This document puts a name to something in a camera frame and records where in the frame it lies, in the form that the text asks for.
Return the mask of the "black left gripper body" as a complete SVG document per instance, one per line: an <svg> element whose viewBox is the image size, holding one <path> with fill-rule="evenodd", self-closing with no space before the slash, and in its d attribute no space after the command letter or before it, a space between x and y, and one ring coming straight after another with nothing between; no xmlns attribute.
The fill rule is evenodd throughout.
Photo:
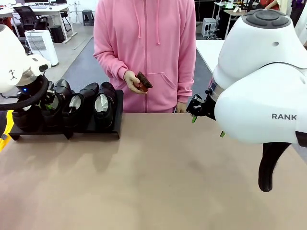
<svg viewBox="0 0 307 230"><path fill-rule="evenodd" d="M19 90L18 103L27 101L33 97L36 98L35 101L32 100L32 103L28 106L20 107L16 109L16 112L29 112L30 109L37 109L41 105L49 104L53 101L55 97L54 93L55 84L52 81L48 81L48 87L44 89L44 81L43 80L35 80L32 83L25 86L18 86Z"/></svg>

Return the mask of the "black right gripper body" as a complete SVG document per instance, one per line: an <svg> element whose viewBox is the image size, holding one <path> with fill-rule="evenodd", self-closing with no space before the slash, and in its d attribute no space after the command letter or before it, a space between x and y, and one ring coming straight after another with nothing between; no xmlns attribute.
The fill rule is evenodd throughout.
<svg viewBox="0 0 307 230"><path fill-rule="evenodd" d="M198 94L195 94L188 104L186 111L195 117L195 119L198 116L206 116L215 120L215 104L216 101L214 101L210 95L207 95L205 99L202 99Z"/></svg>

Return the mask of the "person's right hand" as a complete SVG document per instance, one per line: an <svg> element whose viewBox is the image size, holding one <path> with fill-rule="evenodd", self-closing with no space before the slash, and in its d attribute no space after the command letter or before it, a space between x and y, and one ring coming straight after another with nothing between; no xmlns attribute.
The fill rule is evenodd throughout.
<svg viewBox="0 0 307 230"><path fill-rule="evenodd" d="M137 88L139 86L140 80L135 76L135 73L128 70L124 74L124 81L126 82L128 88L137 94L144 94L143 90Z"/></svg>

